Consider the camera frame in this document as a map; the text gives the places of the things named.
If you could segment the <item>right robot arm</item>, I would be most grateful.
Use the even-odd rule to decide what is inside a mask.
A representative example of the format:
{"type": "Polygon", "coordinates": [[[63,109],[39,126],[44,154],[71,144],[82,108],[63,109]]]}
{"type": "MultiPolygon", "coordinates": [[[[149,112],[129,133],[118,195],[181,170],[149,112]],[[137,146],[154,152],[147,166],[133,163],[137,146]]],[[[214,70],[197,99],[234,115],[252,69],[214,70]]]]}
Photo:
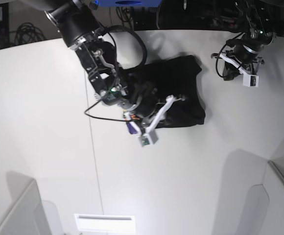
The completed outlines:
{"type": "Polygon", "coordinates": [[[188,125],[185,114],[178,114],[184,95],[158,95],[156,85],[135,77],[145,64],[147,49],[140,36],[122,25],[104,27],[82,0],[29,0],[31,7],[43,11],[56,26],[66,46],[73,50],[88,75],[97,102],[117,105],[123,110],[121,122],[132,132],[147,133],[156,128],[177,128],[188,125]],[[113,31],[129,33],[142,49],[140,63],[124,69],[118,62],[115,40],[105,35],[113,31]]]}

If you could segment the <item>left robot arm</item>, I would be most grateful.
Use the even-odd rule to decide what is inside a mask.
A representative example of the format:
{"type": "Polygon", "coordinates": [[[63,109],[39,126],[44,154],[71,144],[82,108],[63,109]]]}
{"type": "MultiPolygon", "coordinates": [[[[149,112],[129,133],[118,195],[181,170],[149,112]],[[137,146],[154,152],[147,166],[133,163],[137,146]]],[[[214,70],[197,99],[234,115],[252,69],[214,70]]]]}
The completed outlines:
{"type": "Polygon", "coordinates": [[[258,71],[265,63],[260,57],[265,46],[272,44],[274,27],[264,3],[255,0],[236,0],[237,17],[233,23],[226,23],[222,12],[224,7],[220,1],[213,1],[216,19],[227,31],[237,35],[228,39],[218,53],[213,53],[216,59],[215,71],[225,81],[232,81],[239,75],[250,78],[251,86],[255,86],[258,71]]]}

